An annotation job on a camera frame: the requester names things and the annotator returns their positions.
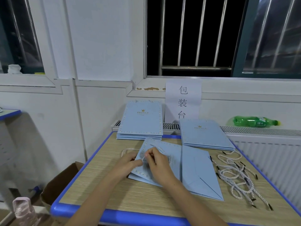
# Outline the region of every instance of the person's left hand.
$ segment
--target person's left hand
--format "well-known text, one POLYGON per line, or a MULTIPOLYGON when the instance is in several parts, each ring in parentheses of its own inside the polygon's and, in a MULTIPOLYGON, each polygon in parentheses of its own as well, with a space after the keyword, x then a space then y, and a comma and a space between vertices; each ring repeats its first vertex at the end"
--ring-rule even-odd
POLYGON ((142 160, 135 160, 137 152, 130 152, 120 158, 110 174, 119 180, 124 179, 135 167, 142 166, 142 160))

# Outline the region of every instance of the radiator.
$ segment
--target radiator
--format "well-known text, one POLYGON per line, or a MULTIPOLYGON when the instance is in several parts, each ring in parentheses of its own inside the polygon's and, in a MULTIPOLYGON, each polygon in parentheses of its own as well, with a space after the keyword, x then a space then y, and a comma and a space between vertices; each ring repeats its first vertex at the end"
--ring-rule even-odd
MULTIPOLYGON (((113 123, 118 131, 120 121, 113 123)), ((227 137, 301 210, 301 131, 221 126, 227 137)), ((176 123, 163 123, 165 135, 180 135, 176 123)))

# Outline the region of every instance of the blue desk edge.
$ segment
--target blue desk edge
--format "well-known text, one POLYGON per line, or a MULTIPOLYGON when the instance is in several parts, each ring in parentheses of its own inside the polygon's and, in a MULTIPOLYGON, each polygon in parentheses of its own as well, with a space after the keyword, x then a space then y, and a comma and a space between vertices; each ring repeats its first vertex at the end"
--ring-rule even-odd
POLYGON ((17 116, 17 115, 21 114, 21 110, 19 110, 19 109, 10 109, 10 110, 14 110, 14 111, 11 113, 5 114, 5 115, 1 115, 2 113, 0 113, 0 121, 3 121, 6 118, 17 116))
MULTIPOLYGON (((58 196, 58 198, 53 202, 50 213, 53 216, 57 217, 67 217, 70 218, 73 214, 79 209, 79 205, 65 204, 60 203, 60 200, 67 192, 67 190, 72 186, 74 181, 78 178, 81 172, 86 168, 86 166, 91 162, 100 148, 105 144, 108 138, 112 135, 111 132, 107 138, 103 141, 103 143, 97 148, 97 150, 93 153, 93 155, 88 159, 85 165, 81 168, 81 170, 76 174, 76 176, 71 180, 71 182, 66 186, 66 188, 62 191, 62 193, 58 196)), ((181 136, 174 135, 163 135, 162 138, 167 139, 181 139, 181 136)), ((301 217, 301 212, 284 196, 283 193, 264 175, 261 170, 254 165, 254 163, 233 143, 236 149, 242 153, 242 155, 252 164, 252 166, 270 183, 270 185, 281 195, 281 197, 286 200, 286 202, 298 213, 301 217)), ((102 223, 111 223, 111 224, 121 224, 121 225, 190 225, 186 218, 181 217, 171 217, 171 216, 162 216, 162 215, 154 215, 154 214, 146 214, 146 213, 135 213, 121 210, 113 210, 106 209, 103 212, 103 215, 100 219, 102 223)), ((246 226, 246 224, 235 224, 228 223, 230 226, 246 226)))

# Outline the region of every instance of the white paper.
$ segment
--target white paper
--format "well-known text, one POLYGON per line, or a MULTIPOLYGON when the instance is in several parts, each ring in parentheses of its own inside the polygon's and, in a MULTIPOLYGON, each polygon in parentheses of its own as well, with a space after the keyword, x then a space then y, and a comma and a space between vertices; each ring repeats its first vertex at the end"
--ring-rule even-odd
POLYGON ((166 79, 166 123, 178 123, 181 118, 199 118, 201 85, 201 79, 166 79))

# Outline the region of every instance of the pink water bottle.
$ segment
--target pink water bottle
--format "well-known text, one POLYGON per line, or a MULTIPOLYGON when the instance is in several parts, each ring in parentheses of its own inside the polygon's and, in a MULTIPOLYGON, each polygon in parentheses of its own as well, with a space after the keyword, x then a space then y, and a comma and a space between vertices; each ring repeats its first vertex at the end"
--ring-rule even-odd
POLYGON ((17 197, 13 200, 13 211, 20 226, 37 226, 41 220, 28 197, 17 197))

